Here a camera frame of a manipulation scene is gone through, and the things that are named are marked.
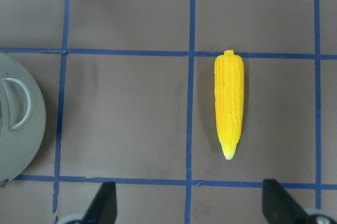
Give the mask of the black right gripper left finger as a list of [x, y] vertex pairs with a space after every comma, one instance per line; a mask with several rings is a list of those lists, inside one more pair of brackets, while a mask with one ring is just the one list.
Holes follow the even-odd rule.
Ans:
[[116, 217], [116, 184], [104, 182], [87, 209], [83, 223], [115, 223]]

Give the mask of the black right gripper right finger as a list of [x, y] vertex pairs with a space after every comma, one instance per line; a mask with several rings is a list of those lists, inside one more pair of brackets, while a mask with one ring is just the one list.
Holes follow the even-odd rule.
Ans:
[[262, 213], [268, 223], [312, 223], [312, 218], [275, 179], [264, 179]]

